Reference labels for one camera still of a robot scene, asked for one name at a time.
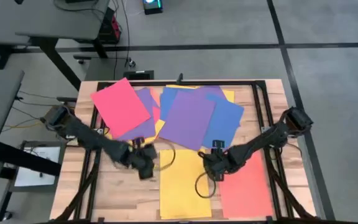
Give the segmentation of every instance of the wooden table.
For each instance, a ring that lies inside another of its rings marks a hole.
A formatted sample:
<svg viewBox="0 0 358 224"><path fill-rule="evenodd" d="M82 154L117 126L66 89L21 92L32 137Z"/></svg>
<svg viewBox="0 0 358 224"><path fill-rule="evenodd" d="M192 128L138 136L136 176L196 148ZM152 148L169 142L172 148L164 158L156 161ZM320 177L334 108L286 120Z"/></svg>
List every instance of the wooden table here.
<svg viewBox="0 0 358 224"><path fill-rule="evenodd" d="M281 113L288 108L287 99L281 80L266 80L265 82L273 119L276 122ZM83 82L78 95L75 114L82 122L88 125L91 122L94 108L90 94L97 90L97 86L98 82ZM153 86L153 88L158 93L162 92L162 86ZM245 109L241 126L238 128L232 144L244 144L258 136L260 134L260 128L255 111L252 88L242 85L221 86L221 88L235 91L234 102L242 105ZM261 105L262 110L264 110L263 100L261 100ZM297 145L296 140L292 139L289 142ZM159 150L166 148L166 145L156 144L155 147ZM183 146L175 145L175 148L183 149ZM84 154L85 151L82 148L68 147L66 149L50 218L59 216L76 194L80 182ZM283 148L282 160L289 189L306 210L312 215L315 215L314 205L299 150L292 146L285 146ZM92 220L96 221L98 217L104 217L106 222L151 222L161 220L159 215L160 193L158 179L159 173L156 172L155 178L152 180L140 181L135 170L115 168L109 157L103 153L99 168ZM283 215L285 215L283 195L280 190L278 190L278 192ZM81 218L85 217L87 198L88 194L84 196ZM217 189L217 194L211 199L211 208L213 217L207 220L227 220L223 218L219 189ZM241 220L265 220L265 217L243 218Z"/></svg>

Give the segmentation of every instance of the yellow paper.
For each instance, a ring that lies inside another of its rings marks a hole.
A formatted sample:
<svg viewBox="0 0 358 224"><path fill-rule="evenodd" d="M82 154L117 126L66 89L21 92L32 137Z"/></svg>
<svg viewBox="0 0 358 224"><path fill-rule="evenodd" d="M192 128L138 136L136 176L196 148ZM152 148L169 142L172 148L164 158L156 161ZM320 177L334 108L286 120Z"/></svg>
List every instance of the yellow paper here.
<svg viewBox="0 0 358 224"><path fill-rule="evenodd" d="M167 85L167 87L169 87L169 88L188 88L188 89L192 89L192 90L194 90L196 88L196 87L191 87L191 86L180 86L180 85Z"/></svg>
<svg viewBox="0 0 358 224"><path fill-rule="evenodd" d="M226 99L231 102L234 103L234 91L231 90L222 90L224 96L226 97Z"/></svg>
<svg viewBox="0 0 358 224"><path fill-rule="evenodd" d="M160 151L160 164L172 160L172 150ZM177 149L172 166L160 173L161 219L184 219L211 217L211 202L201 198L195 191L197 177L205 172L203 161L196 151ZM208 180L204 175L198 181L201 195L208 195Z"/></svg>
<svg viewBox="0 0 358 224"><path fill-rule="evenodd" d="M145 144L152 143L157 138L157 136L158 136L159 132L161 131L162 126L164 126L164 124L165 124L165 121L158 120L155 123L155 136L144 139L144 143Z"/></svg>

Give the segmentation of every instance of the desk leg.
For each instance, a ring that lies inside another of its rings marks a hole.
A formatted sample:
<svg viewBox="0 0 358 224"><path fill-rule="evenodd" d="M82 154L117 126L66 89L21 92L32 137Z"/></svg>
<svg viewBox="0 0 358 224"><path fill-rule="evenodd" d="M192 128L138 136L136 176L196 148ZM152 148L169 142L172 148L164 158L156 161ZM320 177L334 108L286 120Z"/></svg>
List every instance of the desk leg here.
<svg viewBox="0 0 358 224"><path fill-rule="evenodd" d="M95 39L93 41L93 47L96 50L96 52L99 55L99 58L108 58L106 51L104 50L104 47L102 43L100 42L99 38Z"/></svg>
<svg viewBox="0 0 358 224"><path fill-rule="evenodd" d="M48 58L56 65L59 71L67 78L67 80L80 90L81 80L75 75L73 70L67 65L55 49L57 40L41 40L39 46Z"/></svg>
<svg viewBox="0 0 358 224"><path fill-rule="evenodd" d="M7 162L44 174L59 176L62 165L0 142L0 162Z"/></svg>

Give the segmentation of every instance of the colored paper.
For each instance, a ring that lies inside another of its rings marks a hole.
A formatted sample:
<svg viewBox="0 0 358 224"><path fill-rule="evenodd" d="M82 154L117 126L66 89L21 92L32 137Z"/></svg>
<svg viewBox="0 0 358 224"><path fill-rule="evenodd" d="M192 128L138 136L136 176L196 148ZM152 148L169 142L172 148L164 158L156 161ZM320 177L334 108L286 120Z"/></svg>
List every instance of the colored paper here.
<svg viewBox="0 0 358 224"><path fill-rule="evenodd" d="M214 94L222 99L226 99L222 89L219 86L201 86L194 91L194 95L206 97L208 94Z"/></svg>
<svg viewBox="0 0 358 224"><path fill-rule="evenodd" d="M219 182L224 218L252 218L273 215L273 205L261 151L253 153L246 165Z"/></svg>
<svg viewBox="0 0 358 224"><path fill-rule="evenodd" d="M150 88L150 93L154 99L153 106L160 107L160 95L153 88Z"/></svg>
<svg viewBox="0 0 358 224"><path fill-rule="evenodd" d="M157 139L158 134L161 131L164 124L165 124L165 121L158 120L155 124L155 136L144 139L144 143L149 144L149 143L152 143L155 139Z"/></svg>
<svg viewBox="0 0 358 224"><path fill-rule="evenodd" d="M215 102L215 109L209 121L203 146L212 148L213 140L221 140L224 141L226 147L229 147L240 126L244 107L230 103L216 95L208 95L206 98Z"/></svg>
<svg viewBox="0 0 358 224"><path fill-rule="evenodd" d="M91 98L114 138L151 117L126 78L93 93Z"/></svg>
<svg viewBox="0 0 358 224"><path fill-rule="evenodd" d="M160 164L169 164L172 150L160 151ZM184 219L211 217L211 203L195 191L197 177L205 172L202 159L197 152L177 149L175 162L160 173L161 219ZM208 195L208 180L204 175L197 184L201 195Z"/></svg>
<svg viewBox="0 0 358 224"><path fill-rule="evenodd" d="M214 107L213 101L178 91L160 137L198 151Z"/></svg>
<svg viewBox="0 0 358 224"><path fill-rule="evenodd" d="M153 114L153 97L150 94L149 88L143 88L141 90L135 91L141 102L146 107L147 112L149 114ZM121 137L117 138L118 140L132 140L138 137L152 137L155 136L155 128L154 128L154 117L152 116L147 121L143 122L142 124L138 125L136 128L128 131L127 133L123 134Z"/></svg>
<svg viewBox="0 0 358 224"><path fill-rule="evenodd" d="M161 112L160 112L160 119L166 120L168 112L171 109L173 100L175 99L178 91L186 91L186 92L192 92L192 89L179 89L179 88L167 88L164 87L163 92L160 96L160 104L161 104Z"/></svg>
<svg viewBox="0 0 358 224"><path fill-rule="evenodd" d="M191 86L181 86L181 85L166 85L166 87L169 88L186 88L186 89L196 89L197 87L191 87Z"/></svg>
<svg viewBox="0 0 358 224"><path fill-rule="evenodd" d="M154 123L156 123L160 119L160 108L153 106L153 118Z"/></svg>
<svg viewBox="0 0 358 224"><path fill-rule="evenodd" d="M223 91L223 94L226 97L226 99L229 102L234 103L234 91L231 91L231 90L222 90L222 91Z"/></svg>

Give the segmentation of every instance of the white paper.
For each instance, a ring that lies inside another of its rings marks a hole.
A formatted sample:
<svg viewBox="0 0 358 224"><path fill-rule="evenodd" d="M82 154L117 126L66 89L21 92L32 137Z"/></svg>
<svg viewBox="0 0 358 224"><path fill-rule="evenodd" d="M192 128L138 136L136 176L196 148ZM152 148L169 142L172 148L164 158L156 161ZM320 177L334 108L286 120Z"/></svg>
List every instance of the white paper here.
<svg viewBox="0 0 358 224"><path fill-rule="evenodd" d="M30 153L30 147L24 148L25 152ZM35 147L33 155L40 156L45 159L49 159L53 162L59 160L60 146L54 147ZM40 185L52 185L55 182L55 176L49 174L42 174L40 172L32 171L27 168L20 167L17 172L15 187L28 187L28 186L40 186Z"/></svg>

